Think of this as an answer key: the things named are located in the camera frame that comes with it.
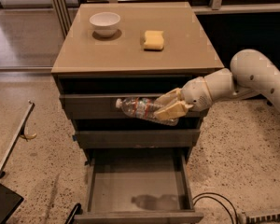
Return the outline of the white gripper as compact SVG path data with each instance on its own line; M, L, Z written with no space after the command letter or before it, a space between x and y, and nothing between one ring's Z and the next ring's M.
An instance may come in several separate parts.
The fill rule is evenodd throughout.
M175 88L155 100L156 104L164 107L155 111L158 120L177 119L184 117L189 110L203 111L208 109L213 101L203 77L188 81L182 89Z

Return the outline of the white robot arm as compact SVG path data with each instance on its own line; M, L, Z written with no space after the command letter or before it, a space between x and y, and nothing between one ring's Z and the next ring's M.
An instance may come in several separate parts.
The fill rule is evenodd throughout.
M189 110L203 111L223 100L244 100L263 95L280 112L280 71L261 52L244 49L223 68L205 77L196 77L182 88L173 89L156 100L162 108L159 120L184 117Z

